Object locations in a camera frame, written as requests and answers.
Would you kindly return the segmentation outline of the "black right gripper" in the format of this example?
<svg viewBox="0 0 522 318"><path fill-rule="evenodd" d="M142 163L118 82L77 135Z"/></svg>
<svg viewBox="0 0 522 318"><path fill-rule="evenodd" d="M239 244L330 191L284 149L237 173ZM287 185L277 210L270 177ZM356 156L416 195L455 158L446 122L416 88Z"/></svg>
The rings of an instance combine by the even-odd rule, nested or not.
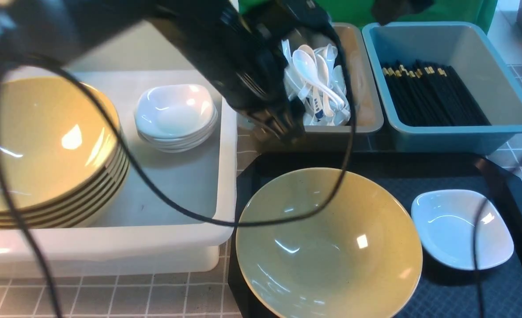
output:
<svg viewBox="0 0 522 318"><path fill-rule="evenodd" d="M378 24L384 26L400 17L420 14L434 3L434 0L374 0L371 14Z"/></svg>

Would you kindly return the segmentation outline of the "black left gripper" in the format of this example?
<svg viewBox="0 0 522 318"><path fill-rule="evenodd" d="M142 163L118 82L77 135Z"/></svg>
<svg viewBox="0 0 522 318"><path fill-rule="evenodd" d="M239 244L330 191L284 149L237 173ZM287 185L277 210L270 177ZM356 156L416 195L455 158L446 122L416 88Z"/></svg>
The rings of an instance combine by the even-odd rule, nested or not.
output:
<svg viewBox="0 0 522 318"><path fill-rule="evenodd" d="M238 114L284 144L305 137L305 108L284 87L281 41L320 32L329 15L313 0L267 0L244 14L229 0L158 0L155 26Z"/></svg>

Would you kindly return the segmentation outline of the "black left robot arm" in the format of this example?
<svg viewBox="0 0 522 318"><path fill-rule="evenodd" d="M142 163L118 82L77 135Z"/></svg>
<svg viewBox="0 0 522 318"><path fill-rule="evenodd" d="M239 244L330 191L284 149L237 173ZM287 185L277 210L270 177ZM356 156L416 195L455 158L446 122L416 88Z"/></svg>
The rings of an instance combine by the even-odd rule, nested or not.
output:
<svg viewBox="0 0 522 318"><path fill-rule="evenodd" d="M148 21L226 99L285 144L305 135L304 108L284 88L280 43L305 28L340 40L307 0L267 0L241 14L228 0L9 0L0 2L0 72L12 64L64 67Z"/></svg>

